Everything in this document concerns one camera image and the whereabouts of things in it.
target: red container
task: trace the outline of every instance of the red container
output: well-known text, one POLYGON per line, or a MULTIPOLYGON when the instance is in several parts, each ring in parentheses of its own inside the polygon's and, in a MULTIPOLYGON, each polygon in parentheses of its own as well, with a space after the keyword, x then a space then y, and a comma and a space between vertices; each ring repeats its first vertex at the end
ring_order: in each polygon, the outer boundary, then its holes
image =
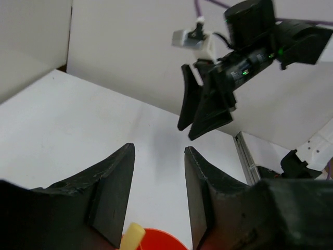
POLYGON ((188 250, 182 242, 166 232, 150 228, 145 230, 146 234, 137 250, 188 250))

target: white panel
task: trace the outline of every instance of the white panel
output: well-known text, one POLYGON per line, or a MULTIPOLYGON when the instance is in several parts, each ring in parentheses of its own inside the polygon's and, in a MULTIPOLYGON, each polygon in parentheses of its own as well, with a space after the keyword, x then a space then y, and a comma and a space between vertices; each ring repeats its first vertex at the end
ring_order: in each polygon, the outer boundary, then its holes
MULTIPOLYGON (((194 25, 192 0, 74 0, 68 72, 178 114, 181 65, 192 52, 171 47, 172 33, 194 25)), ((238 1, 228 0, 229 4, 238 1)), ((332 0, 276 0, 280 17, 333 21, 332 0)), ((227 34, 224 10, 201 1, 208 30, 227 34)), ((228 50, 216 42, 218 54, 228 50)), ((222 131, 249 132, 292 149, 333 116, 333 64, 274 64, 236 91, 235 121, 222 131)))
POLYGON ((135 221, 191 247, 184 148, 245 182, 232 136, 214 131, 195 142, 177 115, 53 71, 0 106, 0 179, 47 187, 103 160, 127 142, 135 167, 125 229, 135 221))
POLYGON ((66 63, 71 3, 0 1, 0 103, 66 63))

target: white mechanical part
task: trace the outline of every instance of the white mechanical part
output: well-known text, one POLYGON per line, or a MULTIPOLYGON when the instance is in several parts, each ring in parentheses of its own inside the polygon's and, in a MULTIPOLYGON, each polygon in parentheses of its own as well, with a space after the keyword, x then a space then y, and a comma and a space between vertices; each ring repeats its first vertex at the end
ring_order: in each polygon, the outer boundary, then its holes
POLYGON ((213 37, 213 32, 205 31, 205 40, 202 43, 202 47, 199 50, 193 50, 196 59, 211 60, 214 64, 217 64, 217 56, 215 49, 215 41, 213 37))
POLYGON ((333 157, 333 119, 299 146, 296 155, 308 163, 308 168, 322 171, 333 157))

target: table surface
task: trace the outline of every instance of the table surface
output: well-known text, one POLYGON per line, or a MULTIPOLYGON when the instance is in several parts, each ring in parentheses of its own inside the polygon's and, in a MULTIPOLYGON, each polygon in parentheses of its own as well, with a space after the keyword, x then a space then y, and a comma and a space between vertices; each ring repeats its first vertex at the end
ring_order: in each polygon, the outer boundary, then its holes
POLYGON ((124 229, 135 221, 189 248, 184 148, 246 182, 230 135, 212 131, 191 142, 177 115, 57 70, 0 105, 0 117, 0 178, 25 188, 46 188, 134 143, 124 229))

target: yellow object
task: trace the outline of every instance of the yellow object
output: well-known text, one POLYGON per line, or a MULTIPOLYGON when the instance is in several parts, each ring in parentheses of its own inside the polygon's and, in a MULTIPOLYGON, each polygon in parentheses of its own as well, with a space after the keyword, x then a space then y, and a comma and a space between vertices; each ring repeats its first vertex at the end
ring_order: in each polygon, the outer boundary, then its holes
POLYGON ((146 231, 143 227, 132 222, 126 234, 121 239, 119 250, 136 250, 145 234, 146 231))

